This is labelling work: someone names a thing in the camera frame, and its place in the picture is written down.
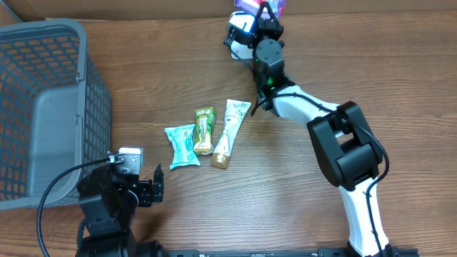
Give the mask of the purple pad package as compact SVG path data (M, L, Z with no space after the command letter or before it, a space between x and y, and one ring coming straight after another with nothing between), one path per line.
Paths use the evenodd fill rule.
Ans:
M247 13L257 15L260 5L268 2L277 19L281 18L286 0L234 0L234 6Z

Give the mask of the teal snack packet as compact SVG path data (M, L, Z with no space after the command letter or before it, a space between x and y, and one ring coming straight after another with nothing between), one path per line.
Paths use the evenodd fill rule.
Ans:
M170 165L171 170L183 166L201 165L194 152L194 129L194 124L164 129L174 150L174 157Z

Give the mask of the green snack packet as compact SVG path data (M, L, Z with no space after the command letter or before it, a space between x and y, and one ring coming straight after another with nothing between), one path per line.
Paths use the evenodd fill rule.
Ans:
M214 147L211 142L211 134L216 121L216 113L213 107L204 107L195 110L196 116L196 143L194 152L197 155L210 155Z

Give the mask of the white tube gold cap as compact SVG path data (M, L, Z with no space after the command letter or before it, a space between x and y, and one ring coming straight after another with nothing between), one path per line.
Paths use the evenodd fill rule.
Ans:
M214 148L211 158L212 166L222 169L228 168L236 134L250 107L251 102L248 101L227 100L224 127L219 142Z

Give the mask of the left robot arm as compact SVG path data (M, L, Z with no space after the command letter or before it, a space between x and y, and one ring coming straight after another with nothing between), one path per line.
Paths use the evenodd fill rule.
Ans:
M158 241L139 243L131 230L138 208L161 203L164 173L158 165L154 178L141 181L138 174L121 172L120 165L95 168L78 184L79 204L84 213L77 236L76 256L167 257Z

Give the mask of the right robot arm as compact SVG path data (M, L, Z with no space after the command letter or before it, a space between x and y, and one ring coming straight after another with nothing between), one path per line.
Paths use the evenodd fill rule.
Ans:
M348 246L355 256L387 256L376 187L389 166L386 150L360 107L352 101L330 104L306 94L284 71L283 26L262 1L253 25L253 76L257 107L308 129L319 168L338 188L349 224Z

